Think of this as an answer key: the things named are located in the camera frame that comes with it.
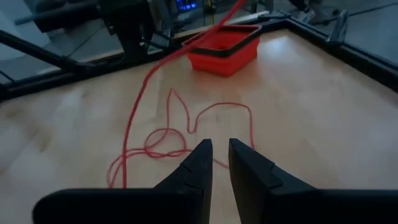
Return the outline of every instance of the red collapsible bin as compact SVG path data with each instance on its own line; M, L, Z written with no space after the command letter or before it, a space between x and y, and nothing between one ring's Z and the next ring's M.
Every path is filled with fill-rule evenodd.
M223 26L197 45L187 55L195 70L230 77L257 56L261 26ZM185 41L189 45L199 39L200 33Z

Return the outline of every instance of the blue screen light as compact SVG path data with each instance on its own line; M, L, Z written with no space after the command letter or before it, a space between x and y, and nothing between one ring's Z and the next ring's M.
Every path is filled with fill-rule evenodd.
M176 2L177 8L181 11L195 9L198 6L196 0L176 0Z

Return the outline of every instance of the wooden surface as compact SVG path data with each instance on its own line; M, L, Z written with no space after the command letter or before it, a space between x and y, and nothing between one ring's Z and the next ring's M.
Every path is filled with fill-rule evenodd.
M398 95L286 30L262 36L258 57L231 78L194 72L186 57L159 70L144 94L129 146L165 126L175 88L192 116L219 101L247 104L256 149L316 187L397 189ZM65 188L106 187L126 120L154 64L63 86L0 105L0 223L29 223L34 203ZM171 125L185 130L172 100ZM228 139L249 143L248 114L225 106L185 133L195 147L212 138L214 157L228 162ZM180 148L170 135L156 150ZM129 160L128 186L153 187L183 158ZM239 223L227 170L214 166L211 223ZM116 185L121 185L120 176Z

